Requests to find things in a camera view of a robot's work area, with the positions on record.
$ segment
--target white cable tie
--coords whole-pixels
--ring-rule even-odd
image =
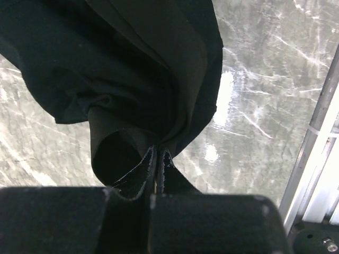
[[[308,129],[314,133],[315,135],[319,135],[320,131],[316,130],[314,127],[312,127],[311,125],[308,126]],[[329,138],[339,138],[339,133],[329,133],[328,134]]]

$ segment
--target black fabric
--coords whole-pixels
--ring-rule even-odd
[[[177,155],[216,110],[222,41],[210,0],[2,0],[0,53],[57,123],[90,122],[106,185],[153,145]]]
[[[162,151],[157,172],[157,194],[201,194],[176,169],[168,150]]]
[[[151,147],[138,166],[115,185],[110,196],[96,253],[142,253],[147,248],[149,203],[154,192],[157,149]]]

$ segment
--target screw head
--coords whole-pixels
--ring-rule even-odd
[[[329,252],[336,252],[338,250],[338,246],[330,238],[326,238],[323,241],[324,241],[323,243],[325,247],[327,248]]]
[[[336,252],[338,250],[338,246],[335,243],[330,244],[327,246],[327,250],[329,252]]]

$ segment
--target black plastic part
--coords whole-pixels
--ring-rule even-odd
[[[289,234],[289,241],[293,245],[295,254],[330,254],[324,245],[324,239],[332,239],[339,243],[339,226],[319,223],[300,222]]]
[[[94,253],[106,188],[0,189],[0,253]]]
[[[291,253],[275,205],[261,196],[153,195],[151,253]]]

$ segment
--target gray marble floor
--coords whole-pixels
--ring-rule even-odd
[[[339,43],[336,0],[214,0],[218,111],[175,163],[200,190],[280,202]],[[88,124],[56,125],[0,56],[0,187],[100,185]]]

